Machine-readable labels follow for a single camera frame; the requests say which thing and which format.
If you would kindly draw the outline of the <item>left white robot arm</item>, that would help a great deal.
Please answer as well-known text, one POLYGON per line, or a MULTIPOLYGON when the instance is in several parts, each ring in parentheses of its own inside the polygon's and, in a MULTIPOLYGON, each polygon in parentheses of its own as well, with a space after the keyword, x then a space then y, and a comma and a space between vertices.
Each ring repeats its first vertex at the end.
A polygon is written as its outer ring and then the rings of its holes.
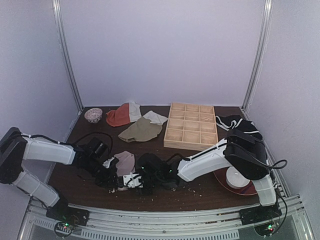
POLYGON ((113 145, 97 137, 79 145, 60 142, 41 134, 26 135, 11 127, 0 141, 0 182, 14 185, 31 197, 38 199, 47 213, 59 220, 71 218, 73 212, 66 198, 50 185, 42 182, 23 167, 23 161, 45 161, 75 166, 87 171, 97 186, 114 188, 117 185, 117 158, 100 163, 104 153, 110 154, 113 145))

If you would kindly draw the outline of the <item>mauve and cream underwear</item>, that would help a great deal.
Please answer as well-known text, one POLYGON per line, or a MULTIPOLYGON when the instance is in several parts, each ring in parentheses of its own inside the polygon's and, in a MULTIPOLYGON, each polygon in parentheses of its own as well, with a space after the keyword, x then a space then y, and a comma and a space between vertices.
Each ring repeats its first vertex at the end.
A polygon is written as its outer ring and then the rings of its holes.
POLYGON ((123 151, 114 155, 115 158, 118 159, 118 163, 116 164, 117 168, 117 176, 123 177, 125 175, 129 175, 130 173, 135 172, 135 155, 128 152, 123 151))

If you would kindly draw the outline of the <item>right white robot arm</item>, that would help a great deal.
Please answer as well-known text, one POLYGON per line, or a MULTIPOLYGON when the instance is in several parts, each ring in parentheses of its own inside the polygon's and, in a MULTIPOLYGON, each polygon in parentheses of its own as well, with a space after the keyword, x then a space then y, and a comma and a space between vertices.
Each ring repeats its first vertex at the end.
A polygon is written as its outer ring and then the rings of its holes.
POLYGON ((274 218, 281 216, 272 170, 275 165, 267 163, 263 141, 240 130, 231 130, 227 137, 212 147, 179 161, 169 163, 155 154, 145 153, 139 159, 135 173, 120 176, 119 187, 137 188, 143 195, 152 192, 156 185, 175 189, 200 176, 221 169, 235 173, 253 184, 260 205, 241 211, 241 216, 274 218))

